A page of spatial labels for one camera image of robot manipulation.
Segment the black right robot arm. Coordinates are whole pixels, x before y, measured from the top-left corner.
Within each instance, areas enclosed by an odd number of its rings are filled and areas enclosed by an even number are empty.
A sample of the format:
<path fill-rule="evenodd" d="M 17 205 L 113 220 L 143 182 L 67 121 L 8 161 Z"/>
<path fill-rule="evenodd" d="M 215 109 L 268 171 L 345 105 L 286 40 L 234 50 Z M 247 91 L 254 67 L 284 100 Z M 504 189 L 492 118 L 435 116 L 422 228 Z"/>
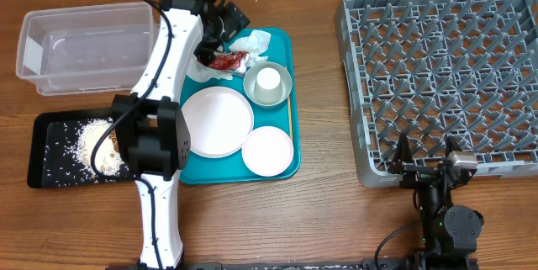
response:
<path fill-rule="evenodd" d="M 477 269 L 470 254 L 477 250 L 477 238 L 484 224 L 474 209 L 452 202 L 451 191 L 465 186 L 477 172 L 478 161 L 461 149 L 455 138 L 445 139 L 446 155 L 432 167 L 414 163 L 407 135 L 402 133 L 389 171 L 402 177 L 399 187 L 411 189 L 419 219 L 394 231 L 379 245 L 420 225 L 422 249 L 411 251 L 397 269 Z"/>

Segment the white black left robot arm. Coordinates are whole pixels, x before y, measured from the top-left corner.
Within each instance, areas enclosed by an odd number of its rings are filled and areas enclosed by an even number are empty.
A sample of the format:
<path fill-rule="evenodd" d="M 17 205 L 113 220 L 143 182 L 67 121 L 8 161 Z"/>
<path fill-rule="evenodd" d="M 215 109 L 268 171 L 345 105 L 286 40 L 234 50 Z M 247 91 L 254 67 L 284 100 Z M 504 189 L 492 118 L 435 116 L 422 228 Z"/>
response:
<path fill-rule="evenodd" d="M 191 145 L 179 103 L 187 70 L 210 64 L 216 52 L 249 24 L 227 0 L 146 0 L 161 16 L 160 30 L 141 79 L 128 95 L 115 96 L 113 123 L 96 142 L 90 166 L 98 181 L 98 150 L 114 135 L 127 178 L 138 188 L 143 249 L 136 269 L 179 269 L 183 244 L 178 224 L 178 185 Z"/>

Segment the red foil wrapper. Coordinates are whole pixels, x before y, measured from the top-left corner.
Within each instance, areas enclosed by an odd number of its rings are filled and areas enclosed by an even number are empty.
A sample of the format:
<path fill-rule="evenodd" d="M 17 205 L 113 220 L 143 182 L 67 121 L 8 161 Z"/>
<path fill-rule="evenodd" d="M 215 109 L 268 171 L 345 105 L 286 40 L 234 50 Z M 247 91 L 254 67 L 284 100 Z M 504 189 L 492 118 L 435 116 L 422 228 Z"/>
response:
<path fill-rule="evenodd" d="M 208 67 L 228 73 L 244 74 L 247 70 L 249 54 L 245 51 L 232 51 L 218 54 Z"/>

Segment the large pink plate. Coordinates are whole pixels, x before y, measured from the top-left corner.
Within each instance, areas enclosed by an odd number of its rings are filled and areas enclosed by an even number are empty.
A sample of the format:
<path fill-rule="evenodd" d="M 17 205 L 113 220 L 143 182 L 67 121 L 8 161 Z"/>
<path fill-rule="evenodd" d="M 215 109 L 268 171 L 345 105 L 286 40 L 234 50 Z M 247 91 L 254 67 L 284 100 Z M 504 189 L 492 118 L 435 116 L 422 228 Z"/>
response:
<path fill-rule="evenodd" d="M 241 149 L 254 127 L 250 103 L 228 87 L 207 87 L 182 106 L 191 136 L 191 151 L 206 158 L 230 156 Z"/>

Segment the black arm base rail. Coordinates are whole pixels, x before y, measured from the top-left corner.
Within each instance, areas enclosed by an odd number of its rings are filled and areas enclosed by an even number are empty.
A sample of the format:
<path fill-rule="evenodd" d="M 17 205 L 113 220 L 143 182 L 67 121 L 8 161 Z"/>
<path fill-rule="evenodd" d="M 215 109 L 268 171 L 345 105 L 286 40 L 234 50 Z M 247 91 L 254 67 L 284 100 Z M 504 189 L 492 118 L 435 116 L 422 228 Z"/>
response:
<path fill-rule="evenodd" d="M 428 269 L 428 270 L 449 270 L 449 269 L 479 269 L 477 261 L 474 259 L 468 262 L 442 263 L 433 259 L 416 264 L 408 258 L 381 258 L 379 268 L 384 270 L 405 270 L 405 269 Z M 177 269 L 181 270 L 376 270 L 373 259 L 363 259 L 361 262 L 321 262 L 321 263 L 269 263 L 269 264 L 221 264 L 219 262 L 206 263 L 183 263 Z"/>

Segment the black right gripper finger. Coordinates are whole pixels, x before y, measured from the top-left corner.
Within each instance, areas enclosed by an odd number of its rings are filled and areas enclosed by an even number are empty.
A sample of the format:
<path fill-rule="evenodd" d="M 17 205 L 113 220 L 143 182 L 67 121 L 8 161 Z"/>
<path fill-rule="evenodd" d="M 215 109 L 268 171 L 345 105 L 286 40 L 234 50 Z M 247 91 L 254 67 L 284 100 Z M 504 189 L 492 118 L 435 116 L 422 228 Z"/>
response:
<path fill-rule="evenodd" d="M 462 151 L 461 147 L 459 146 L 458 141 L 452 135 L 448 135 L 446 137 L 445 143 L 446 143 L 446 154 L 447 155 L 450 155 L 453 151 Z"/>
<path fill-rule="evenodd" d="M 392 174 L 402 174 L 406 167 L 411 166 L 413 163 L 414 160 L 409 147 L 408 136 L 406 133 L 402 133 L 398 138 L 396 151 L 389 164 L 388 172 Z"/>

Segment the white napkin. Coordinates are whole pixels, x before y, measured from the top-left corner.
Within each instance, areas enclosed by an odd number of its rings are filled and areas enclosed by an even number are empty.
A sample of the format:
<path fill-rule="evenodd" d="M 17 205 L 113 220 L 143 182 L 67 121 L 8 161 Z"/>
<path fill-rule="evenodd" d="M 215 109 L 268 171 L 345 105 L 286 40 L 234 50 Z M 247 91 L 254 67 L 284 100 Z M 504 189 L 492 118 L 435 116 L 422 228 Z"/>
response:
<path fill-rule="evenodd" d="M 264 53 L 268 50 L 272 35 L 263 30 L 252 30 L 246 37 L 235 40 L 230 46 L 230 51 L 244 51 L 249 55 L 246 62 L 247 67 L 252 67 L 258 63 L 268 61 L 268 56 Z"/>
<path fill-rule="evenodd" d="M 195 58 L 191 58 L 187 64 L 187 76 L 195 82 L 208 82 L 210 79 L 233 79 L 233 76 L 230 73 L 207 67 L 198 62 Z"/>

